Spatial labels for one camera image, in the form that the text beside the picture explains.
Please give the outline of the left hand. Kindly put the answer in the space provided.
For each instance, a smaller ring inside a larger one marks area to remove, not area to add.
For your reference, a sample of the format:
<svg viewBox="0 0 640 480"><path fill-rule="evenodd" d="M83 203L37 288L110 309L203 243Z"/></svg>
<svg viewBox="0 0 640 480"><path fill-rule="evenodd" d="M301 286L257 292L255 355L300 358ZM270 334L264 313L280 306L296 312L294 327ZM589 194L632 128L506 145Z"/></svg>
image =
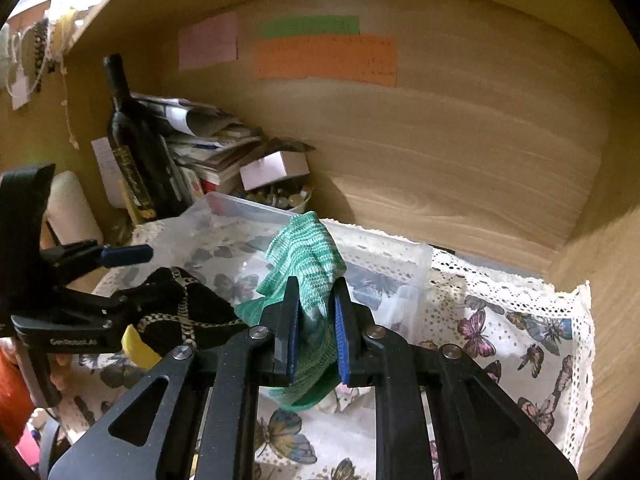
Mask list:
<svg viewBox="0 0 640 480"><path fill-rule="evenodd" d="M61 403L70 376L72 357L69 354L32 351L21 341L9 337L1 339L1 352L18 369L35 408L55 408Z"/></svg>

